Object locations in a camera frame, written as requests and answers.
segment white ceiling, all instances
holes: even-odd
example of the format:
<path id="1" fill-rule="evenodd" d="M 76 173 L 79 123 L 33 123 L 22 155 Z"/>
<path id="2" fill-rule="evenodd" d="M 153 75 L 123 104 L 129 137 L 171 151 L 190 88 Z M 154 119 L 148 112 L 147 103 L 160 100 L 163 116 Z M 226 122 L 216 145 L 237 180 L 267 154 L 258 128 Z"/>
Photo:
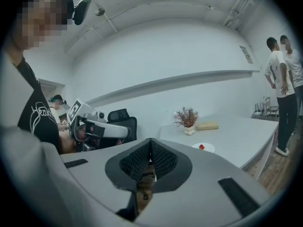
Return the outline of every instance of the white ceiling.
<path id="1" fill-rule="evenodd" d="M 261 0 L 96 0 L 106 16 L 96 16 L 92 1 L 80 26 L 62 33 L 64 50 L 76 58 L 108 36 L 143 22 L 162 18 L 192 18 L 240 30 Z"/>

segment man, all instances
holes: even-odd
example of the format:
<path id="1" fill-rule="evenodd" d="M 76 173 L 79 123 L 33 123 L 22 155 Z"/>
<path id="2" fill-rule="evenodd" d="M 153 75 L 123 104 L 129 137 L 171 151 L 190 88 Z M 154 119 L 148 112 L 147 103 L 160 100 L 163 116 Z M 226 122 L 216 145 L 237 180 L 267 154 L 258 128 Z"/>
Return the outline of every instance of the man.
<path id="1" fill-rule="evenodd" d="M 290 41 L 285 35 L 281 36 L 280 43 L 285 45 L 285 61 L 291 72 L 290 79 L 294 86 L 294 92 L 298 104 L 297 118 L 299 118 L 301 104 L 303 101 L 303 67 L 301 56 L 296 49 L 291 48 Z"/>
<path id="2" fill-rule="evenodd" d="M 272 88 L 276 89 L 276 96 L 279 104 L 279 129 L 278 145 L 276 152 L 282 156 L 288 156 L 287 142 L 294 130 L 297 117 L 297 101 L 294 94 L 294 87 L 291 83 L 283 53 L 280 51 L 276 39 L 270 37 L 266 41 L 271 55 L 267 61 L 265 77 Z"/>
<path id="3" fill-rule="evenodd" d="M 56 120 L 59 131 L 64 131 L 67 128 L 67 126 L 64 124 L 61 124 L 61 120 L 59 118 L 57 110 L 60 110 L 61 106 L 64 105 L 64 103 L 66 103 L 66 101 L 63 100 L 62 96 L 59 94 L 51 97 L 48 101 L 51 103 L 51 105 L 49 106 L 49 109 L 51 110 L 52 115 Z"/>
<path id="4" fill-rule="evenodd" d="M 59 154 L 75 150 L 68 131 L 59 132 L 56 120 L 42 93 L 39 80 L 23 57 L 24 50 L 39 46 L 50 35 L 63 29 L 72 18 L 73 0 L 27 0 L 7 35 L 4 50 L 8 59 L 34 89 L 18 122 L 18 127 L 36 135 L 42 142 L 55 145 Z M 84 139 L 85 128 L 78 138 Z"/>

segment dried flower arrangement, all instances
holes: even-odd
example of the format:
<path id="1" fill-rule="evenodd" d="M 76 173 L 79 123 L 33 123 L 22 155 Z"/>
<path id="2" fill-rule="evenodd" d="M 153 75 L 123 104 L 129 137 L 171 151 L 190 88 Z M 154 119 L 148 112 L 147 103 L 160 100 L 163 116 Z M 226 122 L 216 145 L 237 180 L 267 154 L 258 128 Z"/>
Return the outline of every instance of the dried flower arrangement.
<path id="1" fill-rule="evenodd" d="M 175 122 L 177 126 L 183 125 L 186 128 L 190 128 L 197 122 L 199 113 L 194 111 L 193 108 L 182 107 L 182 110 L 176 112 L 175 118 L 178 120 Z"/>

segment bread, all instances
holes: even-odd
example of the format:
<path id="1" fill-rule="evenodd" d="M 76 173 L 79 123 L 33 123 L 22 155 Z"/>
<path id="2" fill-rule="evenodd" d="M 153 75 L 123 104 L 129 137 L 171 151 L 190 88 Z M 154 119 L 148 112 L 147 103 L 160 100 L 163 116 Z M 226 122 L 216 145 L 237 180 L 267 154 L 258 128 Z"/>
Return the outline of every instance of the bread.
<path id="1" fill-rule="evenodd" d="M 216 121 L 201 122 L 197 126 L 198 131 L 217 130 L 219 125 Z"/>

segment white plate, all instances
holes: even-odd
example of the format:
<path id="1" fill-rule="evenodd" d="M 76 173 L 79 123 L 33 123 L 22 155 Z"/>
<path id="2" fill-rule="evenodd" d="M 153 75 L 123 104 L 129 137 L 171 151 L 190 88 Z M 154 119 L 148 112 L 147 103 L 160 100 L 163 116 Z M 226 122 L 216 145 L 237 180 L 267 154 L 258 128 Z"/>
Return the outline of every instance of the white plate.
<path id="1" fill-rule="evenodd" d="M 197 143 L 197 144 L 193 145 L 192 147 L 199 149 L 200 145 L 203 145 L 205 147 L 204 150 L 214 153 L 214 146 L 209 143 Z"/>

